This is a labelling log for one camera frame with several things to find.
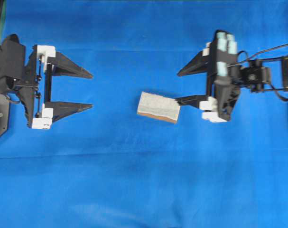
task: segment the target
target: white plastic block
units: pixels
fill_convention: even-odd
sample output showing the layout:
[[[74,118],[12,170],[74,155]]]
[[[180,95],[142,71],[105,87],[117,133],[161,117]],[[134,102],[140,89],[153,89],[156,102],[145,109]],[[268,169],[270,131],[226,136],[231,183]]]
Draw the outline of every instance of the white plastic block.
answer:
[[[200,101],[200,109],[204,111],[215,111],[217,109],[217,99],[212,96],[207,101]]]
[[[228,41],[228,54],[237,54],[237,42],[235,41]]]
[[[33,118],[32,129],[49,130],[53,122],[53,108],[45,108],[43,104],[39,118]]]
[[[225,62],[216,62],[218,76],[228,76],[227,64]]]
[[[202,56],[208,56],[209,55],[209,48],[204,48]]]
[[[48,130],[52,125],[50,118],[33,118],[32,129]]]
[[[225,35],[224,32],[218,32],[218,33],[216,33],[216,37],[217,37],[218,39],[226,39],[226,35]]]
[[[221,51],[227,51],[227,40],[226,39],[218,39],[218,49]]]
[[[221,123],[221,122],[227,122],[226,120],[220,118],[218,116],[218,112],[206,112],[202,113],[202,118],[204,120],[209,120],[212,123]]]
[[[233,34],[227,34],[227,40],[234,41],[234,35]]]
[[[44,64],[44,72],[47,69],[48,57],[56,57],[56,50],[54,46],[38,45],[37,46],[37,58],[41,57],[41,61]]]

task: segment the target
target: sponge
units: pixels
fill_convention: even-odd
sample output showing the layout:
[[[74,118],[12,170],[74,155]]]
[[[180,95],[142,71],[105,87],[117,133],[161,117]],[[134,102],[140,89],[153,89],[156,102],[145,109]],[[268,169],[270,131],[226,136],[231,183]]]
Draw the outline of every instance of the sponge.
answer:
[[[142,92],[138,114],[154,119],[177,123],[180,106],[175,99]]]

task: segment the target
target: blue tablecloth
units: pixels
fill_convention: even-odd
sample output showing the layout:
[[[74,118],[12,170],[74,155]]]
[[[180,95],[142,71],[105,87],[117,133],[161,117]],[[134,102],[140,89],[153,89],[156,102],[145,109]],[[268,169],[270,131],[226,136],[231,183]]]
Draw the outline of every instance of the blue tablecloth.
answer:
[[[94,108],[40,131],[12,105],[0,228],[288,228],[288,103],[243,89],[228,123],[189,106],[175,125],[136,114],[142,91],[204,93],[205,74],[176,73],[216,29],[249,54],[288,43],[288,0],[9,0],[4,37],[27,56],[56,46],[94,74],[54,78],[52,100]]]

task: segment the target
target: black cable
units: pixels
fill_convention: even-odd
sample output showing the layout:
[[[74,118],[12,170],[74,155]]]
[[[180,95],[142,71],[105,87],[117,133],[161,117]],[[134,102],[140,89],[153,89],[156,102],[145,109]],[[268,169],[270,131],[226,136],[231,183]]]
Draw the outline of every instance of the black cable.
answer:
[[[246,59],[249,58],[248,52],[247,52],[247,51],[244,51],[244,50],[239,51],[239,53],[238,53],[238,57],[239,57],[239,55],[242,54],[242,53],[245,53],[245,55],[246,55]]]
[[[282,57],[275,57],[275,58],[259,58],[259,60],[263,62],[274,62],[274,61],[279,61],[281,60]]]
[[[270,85],[270,87],[273,89],[273,91],[278,96],[278,98],[280,98],[282,101],[285,101],[285,102],[288,101],[288,98],[286,98],[286,97],[282,96],[281,94],[279,94],[277,89],[271,83],[268,83],[268,85]]]
[[[266,49],[266,50],[263,50],[263,51],[259,51],[259,52],[257,52],[256,54],[254,54],[253,56],[250,56],[249,58],[247,58],[247,59],[245,59],[245,60],[243,60],[243,61],[241,61],[241,62],[238,62],[238,63],[236,63],[236,64],[231,64],[231,65],[229,65],[228,67],[233,67],[233,66],[240,65],[240,64],[242,64],[242,63],[245,63],[245,62],[251,60],[252,58],[254,58],[254,57],[256,57],[256,56],[258,56],[258,55],[260,55],[260,54],[263,54],[263,53],[266,53],[266,52],[269,52],[269,51],[273,51],[273,50],[276,50],[276,49],[279,49],[279,48],[284,48],[284,47],[287,47],[287,46],[288,46],[288,44],[283,44],[283,45],[276,46],[276,47],[273,47],[273,48],[270,48],[270,49]]]

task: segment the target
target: white sponge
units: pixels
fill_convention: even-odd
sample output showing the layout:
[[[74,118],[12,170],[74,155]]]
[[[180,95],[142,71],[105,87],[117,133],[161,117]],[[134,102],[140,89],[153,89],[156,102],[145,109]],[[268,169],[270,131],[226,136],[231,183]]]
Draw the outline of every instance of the white sponge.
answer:
[[[139,100],[138,114],[158,120],[177,123],[180,106],[172,98],[142,92]]]

